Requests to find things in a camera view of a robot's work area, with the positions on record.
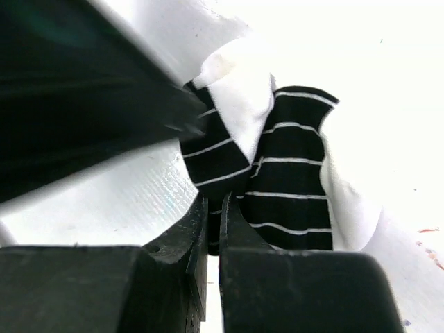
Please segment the white surface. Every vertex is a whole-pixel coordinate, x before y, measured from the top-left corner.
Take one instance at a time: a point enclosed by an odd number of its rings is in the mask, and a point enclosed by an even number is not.
[[[127,3],[127,15],[134,15],[131,1],[117,2]],[[438,260],[443,256],[442,232],[417,230],[444,228],[443,157],[437,153],[443,143],[444,9],[418,5],[438,1],[400,5],[393,0],[383,6],[363,5],[361,0],[351,6],[342,0],[337,6],[317,6],[322,2],[144,1],[144,10],[137,13],[137,33],[151,38],[163,65],[183,83],[198,74],[211,52],[248,33],[240,17],[273,45],[270,57],[280,59],[272,61],[279,85],[298,78],[301,85],[326,89],[342,100],[371,102],[380,121],[369,123],[369,136],[359,143],[367,153],[356,150],[355,157],[363,160],[361,177],[381,175],[386,218],[364,251],[386,270],[402,318],[411,323],[408,331],[441,333],[444,271],[427,249],[436,251]],[[129,163],[64,187],[55,196],[28,202],[23,211],[9,207],[3,222],[25,243],[147,242],[171,225],[194,195],[182,167],[176,168],[181,162],[172,162],[177,151],[164,149],[170,153],[143,151]],[[150,154],[157,156],[154,161]],[[176,208],[168,215],[172,205]],[[419,238],[421,246],[416,245]],[[216,269],[210,267],[214,278],[209,279],[213,284],[208,286],[203,332],[215,333],[221,332],[220,304]]]

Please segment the striped cloth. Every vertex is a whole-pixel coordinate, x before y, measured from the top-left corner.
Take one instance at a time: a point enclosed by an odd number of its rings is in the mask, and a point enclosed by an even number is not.
[[[233,191],[249,224],[274,248],[332,249],[327,198],[320,182],[325,156],[319,135],[339,102],[310,87],[274,91],[253,163],[229,134],[211,91],[188,88],[207,106],[207,134],[182,142],[189,176],[210,202],[210,254],[219,251],[221,204]]]

